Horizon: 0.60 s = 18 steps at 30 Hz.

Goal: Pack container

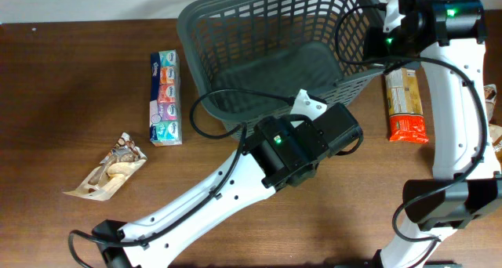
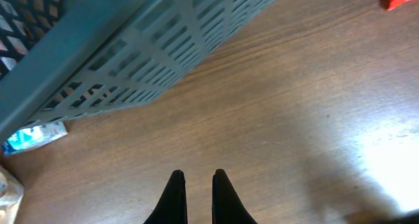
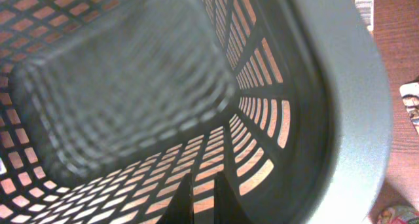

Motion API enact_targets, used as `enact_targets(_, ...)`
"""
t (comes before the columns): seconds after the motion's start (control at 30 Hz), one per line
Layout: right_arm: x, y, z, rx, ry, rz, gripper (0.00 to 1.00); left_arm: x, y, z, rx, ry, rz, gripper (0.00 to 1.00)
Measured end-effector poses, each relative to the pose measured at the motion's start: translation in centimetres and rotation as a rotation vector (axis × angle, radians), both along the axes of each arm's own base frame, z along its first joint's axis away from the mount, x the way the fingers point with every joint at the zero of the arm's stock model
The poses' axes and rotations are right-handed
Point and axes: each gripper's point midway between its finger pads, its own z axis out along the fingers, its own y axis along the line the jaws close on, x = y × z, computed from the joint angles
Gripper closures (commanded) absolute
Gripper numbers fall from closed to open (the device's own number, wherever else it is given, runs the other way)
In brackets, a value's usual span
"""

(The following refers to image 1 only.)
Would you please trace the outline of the grey plastic shopping basket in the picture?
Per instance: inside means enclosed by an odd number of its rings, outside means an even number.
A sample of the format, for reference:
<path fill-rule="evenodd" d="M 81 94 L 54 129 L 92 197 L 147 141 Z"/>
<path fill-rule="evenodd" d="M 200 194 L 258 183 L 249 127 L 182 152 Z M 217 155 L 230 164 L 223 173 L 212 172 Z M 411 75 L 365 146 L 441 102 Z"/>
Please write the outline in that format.
<path fill-rule="evenodd" d="M 362 65 L 366 33 L 384 22 L 378 0 L 198 0 L 176 29 L 203 107 L 239 138 L 290 112 L 300 90 L 349 104 L 382 73 Z"/>

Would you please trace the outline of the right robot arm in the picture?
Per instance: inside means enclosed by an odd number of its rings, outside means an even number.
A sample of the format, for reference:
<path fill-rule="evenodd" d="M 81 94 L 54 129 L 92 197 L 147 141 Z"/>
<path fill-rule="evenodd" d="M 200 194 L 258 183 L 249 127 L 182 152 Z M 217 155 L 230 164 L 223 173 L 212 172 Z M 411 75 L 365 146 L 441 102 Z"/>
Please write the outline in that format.
<path fill-rule="evenodd" d="M 367 60 L 421 63 L 435 129 L 431 179 L 412 179 L 393 216 L 381 267 L 422 267 L 449 236 L 501 205 L 501 167 L 489 136 L 483 88 L 487 37 L 480 0 L 387 0 Z"/>

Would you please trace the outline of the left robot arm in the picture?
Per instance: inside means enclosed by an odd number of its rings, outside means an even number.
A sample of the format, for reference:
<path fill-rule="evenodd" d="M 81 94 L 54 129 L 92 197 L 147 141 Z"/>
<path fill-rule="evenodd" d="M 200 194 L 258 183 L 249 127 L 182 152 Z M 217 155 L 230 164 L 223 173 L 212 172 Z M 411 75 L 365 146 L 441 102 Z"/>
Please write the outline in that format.
<path fill-rule="evenodd" d="M 284 187 L 315 176 L 319 163 L 362 141 L 362 129 L 341 103 L 315 119 L 267 117 L 215 172 L 188 192 L 132 223 L 105 220 L 93 228 L 108 267 L 167 267 L 185 248 L 229 216 Z"/>

